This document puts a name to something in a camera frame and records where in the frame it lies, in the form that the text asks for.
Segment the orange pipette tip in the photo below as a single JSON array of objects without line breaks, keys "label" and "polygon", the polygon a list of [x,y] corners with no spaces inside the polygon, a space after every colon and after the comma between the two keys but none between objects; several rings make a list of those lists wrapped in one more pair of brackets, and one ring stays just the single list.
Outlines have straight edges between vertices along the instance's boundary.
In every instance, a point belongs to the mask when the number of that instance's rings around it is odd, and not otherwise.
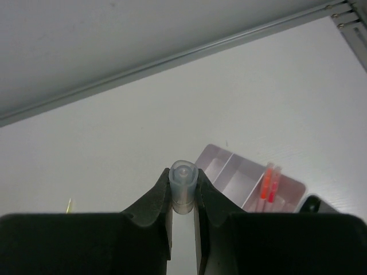
[{"label": "orange pipette tip", "polygon": [[269,162],[266,166],[266,170],[263,176],[263,181],[261,183],[261,193],[260,198],[266,199],[268,197],[269,187],[270,187],[270,180],[271,180],[271,174],[274,169],[274,164]]}]

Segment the translucent vial cap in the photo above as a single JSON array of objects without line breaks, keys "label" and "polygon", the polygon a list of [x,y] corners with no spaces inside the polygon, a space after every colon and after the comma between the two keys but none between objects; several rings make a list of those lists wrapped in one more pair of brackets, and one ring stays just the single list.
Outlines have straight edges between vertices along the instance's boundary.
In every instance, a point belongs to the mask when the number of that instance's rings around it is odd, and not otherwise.
[{"label": "translucent vial cap", "polygon": [[198,168],[185,160],[176,161],[168,174],[172,192],[172,206],[178,214],[185,215],[194,207]]}]

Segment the white table surface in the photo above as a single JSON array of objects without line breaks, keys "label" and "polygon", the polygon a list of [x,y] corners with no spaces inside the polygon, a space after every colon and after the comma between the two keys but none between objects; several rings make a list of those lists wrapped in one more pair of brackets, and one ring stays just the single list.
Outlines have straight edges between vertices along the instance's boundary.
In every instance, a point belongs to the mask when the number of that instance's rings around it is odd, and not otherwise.
[{"label": "white table surface", "polygon": [[[213,143],[367,221],[367,74],[329,18],[0,129],[0,214],[121,211]],[[193,215],[168,274],[194,274]]]}]

